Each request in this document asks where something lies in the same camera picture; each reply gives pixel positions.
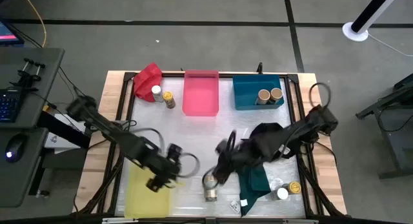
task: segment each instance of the pink bin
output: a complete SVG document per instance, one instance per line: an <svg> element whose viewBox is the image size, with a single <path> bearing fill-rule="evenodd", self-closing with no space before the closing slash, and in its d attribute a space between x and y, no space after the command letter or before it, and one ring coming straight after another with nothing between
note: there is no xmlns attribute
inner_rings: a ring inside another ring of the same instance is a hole
<svg viewBox="0 0 413 224"><path fill-rule="evenodd" d="M187 116L216 116L219 110L218 71L187 70L182 110Z"/></svg>

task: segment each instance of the dark green cloth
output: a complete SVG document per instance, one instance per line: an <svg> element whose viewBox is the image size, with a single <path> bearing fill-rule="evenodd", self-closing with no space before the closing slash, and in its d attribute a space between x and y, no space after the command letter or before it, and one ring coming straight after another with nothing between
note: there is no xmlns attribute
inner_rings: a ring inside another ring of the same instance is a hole
<svg viewBox="0 0 413 224"><path fill-rule="evenodd" d="M271 192L267 175L262 165L254 168L245 167L237 171L239 178L239 199L246 199L248 205L241 206L241 217L245 216L258 198Z"/></svg>

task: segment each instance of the keyboard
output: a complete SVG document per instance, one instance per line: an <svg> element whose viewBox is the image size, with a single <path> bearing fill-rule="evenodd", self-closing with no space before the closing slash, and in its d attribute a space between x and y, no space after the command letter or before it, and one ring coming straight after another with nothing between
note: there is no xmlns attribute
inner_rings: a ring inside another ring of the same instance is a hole
<svg viewBox="0 0 413 224"><path fill-rule="evenodd" d="M21 91L0 89L0 123L13 123L20 110Z"/></svg>

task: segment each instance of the floor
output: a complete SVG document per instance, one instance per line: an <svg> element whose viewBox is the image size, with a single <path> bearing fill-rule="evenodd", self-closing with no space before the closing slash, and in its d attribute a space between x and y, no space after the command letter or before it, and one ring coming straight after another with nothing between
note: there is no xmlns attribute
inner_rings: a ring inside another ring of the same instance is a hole
<svg viewBox="0 0 413 224"><path fill-rule="evenodd" d="M340 25L334 25L355 20L370 1L290 0L293 15L288 18L285 0L32 0L43 19L95 21L90 25L47 25L46 46L66 50L62 67L75 84L98 100L108 70L141 70L153 61L162 70L253 71L263 62L266 72L315 73L318 81L328 83L332 89L330 108L339 119L339 126L331 140L348 213L357 218L411 223L413 177L378 179L378 173L392 168L388 148L375 119L360 121L354 114L411 74L413 59L371 37L362 43L351 42L341 33ZM411 26L412 2L395 0L376 23ZM0 16L36 19L25 0L5 0L0 5ZM112 22L96 25L102 20ZM255 24L191 26L137 21ZM282 25L292 21L323 23L329 28ZM40 25L16 26L38 42L43 40ZM413 39L409 37L413 29L369 31L402 52L413 54ZM59 78L49 98L52 102L72 99ZM0 218L68 214L79 172L57 174L67 174L63 176L66 181L51 180L49 200L28 198L19 209L0 209Z"/></svg>

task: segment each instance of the can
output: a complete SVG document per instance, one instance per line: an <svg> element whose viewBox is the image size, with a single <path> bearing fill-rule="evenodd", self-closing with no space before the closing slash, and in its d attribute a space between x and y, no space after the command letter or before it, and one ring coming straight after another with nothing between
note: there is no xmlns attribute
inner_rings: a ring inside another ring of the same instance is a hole
<svg viewBox="0 0 413 224"><path fill-rule="evenodd" d="M301 192L301 185L297 181L293 181L283 187L291 194L299 194Z"/></svg>
<svg viewBox="0 0 413 224"><path fill-rule="evenodd" d="M155 85L152 87L152 95L154 96L155 101L163 102L162 88L159 85Z"/></svg>
<svg viewBox="0 0 413 224"><path fill-rule="evenodd" d="M206 175L204 178L204 198L205 201L217 200L217 179L213 175Z"/></svg>
<svg viewBox="0 0 413 224"><path fill-rule="evenodd" d="M168 91L164 92L163 93L163 99L165 100L167 108L174 108L175 107L174 95L172 95L171 92L168 92Z"/></svg>
<svg viewBox="0 0 413 224"><path fill-rule="evenodd" d="M280 200L285 200L288 198L288 191L285 188L279 188L277 190L277 198Z"/></svg>
<svg viewBox="0 0 413 224"><path fill-rule="evenodd" d="M258 92L255 105L265 105L269 99L270 99L270 92L268 90L261 89Z"/></svg>
<svg viewBox="0 0 413 224"><path fill-rule="evenodd" d="M281 98L283 98L283 91L280 88L273 88L268 103L275 105Z"/></svg>

